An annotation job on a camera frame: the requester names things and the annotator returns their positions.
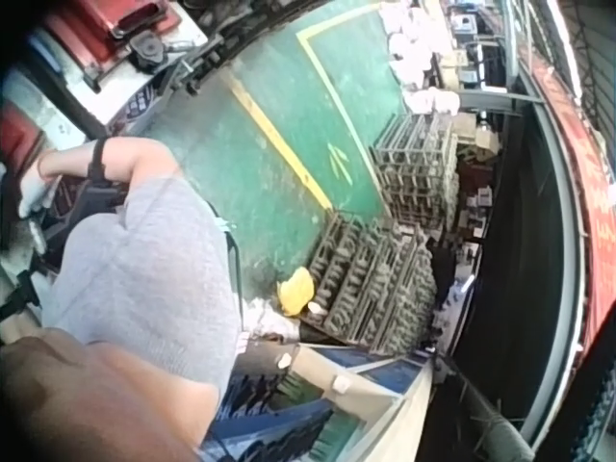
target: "green floor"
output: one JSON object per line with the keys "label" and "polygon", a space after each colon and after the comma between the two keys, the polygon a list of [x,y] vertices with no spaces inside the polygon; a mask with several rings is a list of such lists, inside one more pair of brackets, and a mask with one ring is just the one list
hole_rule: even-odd
{"label": "green floor", "polygon": [[[230,66],[332,205],[365,218],[383,209],[358,144],[365,149],[401,109],[386,37],[370,8],[365,0],[332,2],[261,38]],[[307,39],[319,73],[297,34],[348,12],[354,17]],[[196,98],[176,95],[146,133],[174,150],[236,226],[247,297],[266,294],[278,272],[305,263],[324,217],[251,113],[217,75]]]}

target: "metal rack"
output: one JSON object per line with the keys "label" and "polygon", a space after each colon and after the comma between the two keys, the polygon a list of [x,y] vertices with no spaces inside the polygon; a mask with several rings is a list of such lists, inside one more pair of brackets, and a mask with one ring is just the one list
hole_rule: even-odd
{"label": "metal rack", "polygon": [[459,190],[448,115],[393,115],[370,149],[376,177],[394,219],[450,230]]}
{"label": "metal rack", "polygon": [[424,340],[436,284],[420,226],[389,220],[366,225],[334,213],[308,265],[314,301],[325,316],[304,321],[375,354],[399,354]]}

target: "yellow cloth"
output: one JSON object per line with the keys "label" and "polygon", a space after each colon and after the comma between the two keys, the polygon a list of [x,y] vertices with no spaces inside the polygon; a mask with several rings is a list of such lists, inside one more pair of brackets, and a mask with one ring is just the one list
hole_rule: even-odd
{"label": "yellow cloth", "polygon": [[278,283],[278,299],[285,316],[297,316],[315,296],[315,282],[308,269],[295,270],[288,281]]}

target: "red banner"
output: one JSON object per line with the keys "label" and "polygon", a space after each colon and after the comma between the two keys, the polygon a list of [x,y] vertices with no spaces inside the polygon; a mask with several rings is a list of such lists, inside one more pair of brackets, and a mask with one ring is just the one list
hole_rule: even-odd
{"label": "red banner", "polygon": [[[501,22],[487,10],[483,17],[497,34]],[[518,47],[518,56],[527,65],[527,47]],[[601,150],[584,127],[572,98],[550,66],[536,53],[532,55],[532,77],[539,85],[565,139],[569,155],[577,169],[578,188],[585,210],[590,239],[589,313],[584,335],[584,354],[592,345],[609,309],[616,299],[616,217],[608,199],[608,181],[603,172]]]}

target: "white glove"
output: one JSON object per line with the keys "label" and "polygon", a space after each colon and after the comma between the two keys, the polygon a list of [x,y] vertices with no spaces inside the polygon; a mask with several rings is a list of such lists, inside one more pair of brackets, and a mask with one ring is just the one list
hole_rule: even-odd
{"label": "white glove", "polygon": [[41,178],[39,160],[40,156],[28,168],[19,183],[21,201],[19,202],[18,213],[20,218],[27,218],[41,208],[49,208],[60,182],[60,177]]}

